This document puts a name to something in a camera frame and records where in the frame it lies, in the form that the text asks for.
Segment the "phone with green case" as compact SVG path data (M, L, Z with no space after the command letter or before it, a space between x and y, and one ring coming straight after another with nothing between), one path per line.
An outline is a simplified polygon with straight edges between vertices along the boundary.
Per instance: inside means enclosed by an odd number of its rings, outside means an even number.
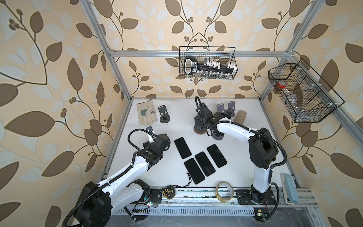
M201 167L205 176L210 176L216 172L205 152L201 152L195 155L195 159Z

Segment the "grey phone stand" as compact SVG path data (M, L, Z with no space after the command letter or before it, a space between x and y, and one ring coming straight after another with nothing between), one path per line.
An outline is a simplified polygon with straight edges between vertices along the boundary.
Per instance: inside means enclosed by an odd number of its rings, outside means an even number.
M224 104L223 103L221 103L221 104L217 104L216 105L216 108L217 108L217 113L224 113L225 112L225 106L224 106Z

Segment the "dark grey back stand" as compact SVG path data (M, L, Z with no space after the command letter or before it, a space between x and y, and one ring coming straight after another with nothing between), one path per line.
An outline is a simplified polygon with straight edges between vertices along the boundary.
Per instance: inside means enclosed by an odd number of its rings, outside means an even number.
M158 107L159 113L160 113L160 119L159 121L163 124L166 124L168 122L170 122L171 118L170 115L167 111L167 108L165 105L162 105L160 107Z

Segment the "phone with purple case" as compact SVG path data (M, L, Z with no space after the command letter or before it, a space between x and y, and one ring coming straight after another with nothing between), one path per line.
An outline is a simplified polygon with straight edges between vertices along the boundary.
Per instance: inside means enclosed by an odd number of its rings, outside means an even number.
M191 159L185 161L184 165L185 165L188 173L191 175L191 178L192 178L194 184L199 184L205 180L205 176L203 175L201 169L199 168L199 166L194 158L191 158Z

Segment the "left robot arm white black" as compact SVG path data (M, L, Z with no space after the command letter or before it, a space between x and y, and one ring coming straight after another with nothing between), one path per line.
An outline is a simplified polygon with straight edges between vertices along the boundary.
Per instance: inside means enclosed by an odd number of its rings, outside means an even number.
M141 131L149 136L149 140L143 143L143 148L132 143L131 146L136 151L127 166L99 183L87 183L62 226L67 227L70 218L74 217L78 221L78 227L104 227L120 208L148 197L150 187L139 176L163 158L171 141L167 134L154 134L151 127Z

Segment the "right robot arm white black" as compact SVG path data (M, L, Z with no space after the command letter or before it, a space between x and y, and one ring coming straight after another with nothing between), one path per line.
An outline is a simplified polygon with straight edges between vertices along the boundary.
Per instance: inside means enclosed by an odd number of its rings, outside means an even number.
M255 204L264 203L271 190L273 169L287 162L284 148L271 137L266 128L248 128L231 121L231 116L225 113L212 114L198 96L195 97L195 104L195 131L206 132L209 136L227 134L248 144L250 160L255 165L249 199Z

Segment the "black phone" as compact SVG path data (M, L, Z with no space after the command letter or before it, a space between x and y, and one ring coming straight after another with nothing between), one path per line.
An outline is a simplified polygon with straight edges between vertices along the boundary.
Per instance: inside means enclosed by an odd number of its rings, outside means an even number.
M185 139L183 137L175 140L175 145L182 159L186 159L192 155Z
M213 144L207 147L207 151L218 168L221 168L228 164L227 160L225 159L217 145Z

